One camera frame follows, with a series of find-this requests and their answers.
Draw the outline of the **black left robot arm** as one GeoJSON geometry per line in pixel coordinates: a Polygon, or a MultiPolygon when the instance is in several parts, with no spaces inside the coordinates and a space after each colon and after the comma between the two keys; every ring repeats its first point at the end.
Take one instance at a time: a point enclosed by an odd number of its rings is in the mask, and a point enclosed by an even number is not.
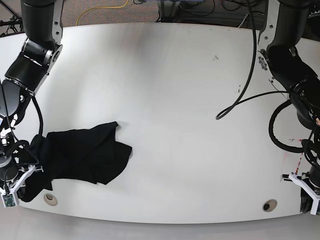
{"type": "Polygon", "coordinates": [[[286,90],[288,99],[271,115],[268,133],[280,149],[304,154],[311,165],[301,176],[284,175],[301,188],[300,212],[320,214],[320,80],[316,72],[300,58],[296,48],[302,38],[313,0],[268,0],[265,3],[264,26],[258,47],[272,77],[286,90]],[[280,142],[274,135],[278,114],[293,105],[299,122],[311,131],[301,147],[280,142]]]}

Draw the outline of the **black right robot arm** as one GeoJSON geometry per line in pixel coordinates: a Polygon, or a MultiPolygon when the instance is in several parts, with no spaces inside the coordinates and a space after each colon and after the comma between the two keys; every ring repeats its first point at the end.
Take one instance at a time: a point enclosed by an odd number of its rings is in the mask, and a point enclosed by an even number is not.
{"type": "Polygon", "coordinates": [[[64,1],[22,0],[20,5],[26,40],[0,83],[0,199],[6,208],[19,205],[26,179],[43,169],[29,143],[17,139],[14,129],[33,102],[38,134],[42,135],[43,117],[36,93],[63,49],[64,1]]]}

